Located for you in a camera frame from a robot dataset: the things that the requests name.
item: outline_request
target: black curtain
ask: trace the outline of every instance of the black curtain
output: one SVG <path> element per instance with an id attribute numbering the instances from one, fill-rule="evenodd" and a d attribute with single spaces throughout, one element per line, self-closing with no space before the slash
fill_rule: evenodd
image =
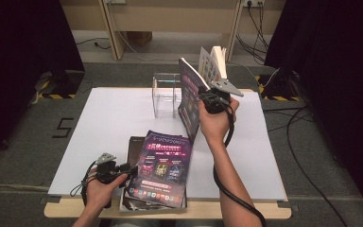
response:
<path id="1" fill-rule="evenodd" d="M 84 71 L 59 1 L 0 1 L 0 143 L 45 72 Z"/>
<path id="2" fill-rule="evenodd" d="M 299 2 L 305 6 L 296 8 Z M 315 2 L 286 1 L 266 65 L 300 74 L 320 127 L 363 196 L 363 4 Z"/>

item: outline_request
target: book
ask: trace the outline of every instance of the book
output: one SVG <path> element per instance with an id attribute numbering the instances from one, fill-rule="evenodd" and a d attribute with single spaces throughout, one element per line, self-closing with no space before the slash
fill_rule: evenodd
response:
<path id="1" fill-rule="evenodd" d="M 131 166 L 136 166 L 138 164 L 140 151 L 143 147 L 144 141 L 146 138 L 144 136 L 132 136 L 129 139 L 129 148 L 127 154 L 127 162 L 131 164 Z M 140 214 L 142 211 L 171 211 L 174 212 L 175 209 L 173 207 L 164 206 L 155 202 L 150 201 L 140 201 L 131 198 L 125 197 L 126 190 L 123 189 L 122 195 L 120 197 L 120 212 L 136 212 Z M 187 207 L 187 200 L 184 194 L 183 204 L 181 208 Z"/>
<path id="2" fill-rule="evenodd" d="M 194 143 L 199 129 L 199 94 L 211 89 L 243 96 L 227 79 L 225 49 L 214 46 L 211 54 L 201 48 L 199 70 L 197 71 L 184 58 L 179 59 L 181 76 L 181 104 L 178 108 L 187 135 Z"/>
<path id="3" fill-rule="evenodd" d="M 124 189 L 124 199 L 182 208 L 192 144 L 188 138 L 149 131 L 139 153 L 138 174 Z"/>

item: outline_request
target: forearm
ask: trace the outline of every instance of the forearm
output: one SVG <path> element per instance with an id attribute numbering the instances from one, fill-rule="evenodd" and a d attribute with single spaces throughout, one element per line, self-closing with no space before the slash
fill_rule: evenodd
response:
<path id="1" fill-rule="evenodd" d="M 96 207 L 94 205 L 85 207 L 81 216 L 73 224 L 73 227 L 92 227 L 94 221 L 98 218 L 101 211 L 102 208 Z"/>
<path id="2" fill-rule="evenodd" d="M 250 194 L 238 176 L 225 145 L 220 142 L 211 141 L 208 141 L 208 145 L 214 156 L 217 176 L 224 187 L 242 201 L 253 205 Z M 231 200 L 221 191 L 220 205 L 225 226 L 248 226 L 248 223 L 250 224 L 249 226 L 261 226 L 261 222 L 256 215 L 236 201 Z"/>

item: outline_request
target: wall outlet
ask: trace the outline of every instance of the wall outlet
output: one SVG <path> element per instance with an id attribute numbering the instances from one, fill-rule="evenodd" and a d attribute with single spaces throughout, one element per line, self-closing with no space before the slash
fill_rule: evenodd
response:
<path id="1" fill-rule="evenodd" d="M 262 4 L 262 7 L 265 5 L 265 0 L 243 0 L 243 1 L 244 1 L 243 7 L 247 7 L 249 1 L 251 1 L 252 8 L 260 8 L 261 4 Z"/>

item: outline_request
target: white tabletop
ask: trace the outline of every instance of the white tabletop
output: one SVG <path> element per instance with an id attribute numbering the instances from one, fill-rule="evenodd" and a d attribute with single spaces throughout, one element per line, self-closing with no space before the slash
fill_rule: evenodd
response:
<path id="1" fill-rule="evenodd" d="M 285 201 L 285 188 L 270 146 L 259 96 L 245 92 L 244 97 L 234 98 L 240 106 L 228 151 L 236 170 L 254 200 Z M 125 163 L 130 137 L 145 136 L 149 130 L 187 136 L 179 118 L 155 118 L 151 89 L 94 88 L 48 194 L 69 196 L 80 184 L 88 166 L 104 152 L 115 155 L 119 165 Z M 211 152 L 199 131 L 189 168 L 188 198 L 219 197 L 213 164 Z M 115 194 L 120 195 L 120 190 L 116 189 Z"/>

